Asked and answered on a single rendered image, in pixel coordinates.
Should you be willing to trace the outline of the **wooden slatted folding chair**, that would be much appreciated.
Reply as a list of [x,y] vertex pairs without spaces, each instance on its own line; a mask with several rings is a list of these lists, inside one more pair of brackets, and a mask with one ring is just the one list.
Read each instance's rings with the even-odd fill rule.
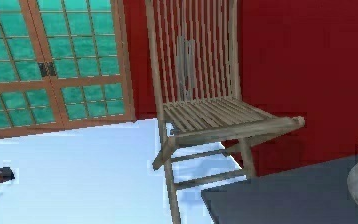
[[[252,147],[302,128],[243,101],[238,63],[238,0],[145,0],[161,148],[152,166],[165,173],[172,224],[182,224],[178,191],[256,174]],[[240,169],[177,182],[176,151],[235,141]]]

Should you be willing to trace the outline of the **wooden framed glass door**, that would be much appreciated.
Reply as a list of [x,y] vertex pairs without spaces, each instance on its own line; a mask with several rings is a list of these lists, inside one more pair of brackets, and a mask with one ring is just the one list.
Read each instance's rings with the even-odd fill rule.
[[123,0],[0,0],[0,139],[134,118]]

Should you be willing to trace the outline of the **dark grey table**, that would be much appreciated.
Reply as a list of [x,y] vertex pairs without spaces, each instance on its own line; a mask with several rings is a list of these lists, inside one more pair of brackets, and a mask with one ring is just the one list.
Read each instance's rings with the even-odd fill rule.
[[347,176],[358,162],[344,157],[206,189],[214,224],[358,224]]

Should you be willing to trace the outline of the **black door latch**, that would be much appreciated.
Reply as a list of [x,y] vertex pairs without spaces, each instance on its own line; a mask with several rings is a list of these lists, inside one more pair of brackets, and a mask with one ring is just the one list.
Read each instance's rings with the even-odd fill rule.
[[53,62],[39,62],[39,71],[42,77],[56,77],[56,69]]

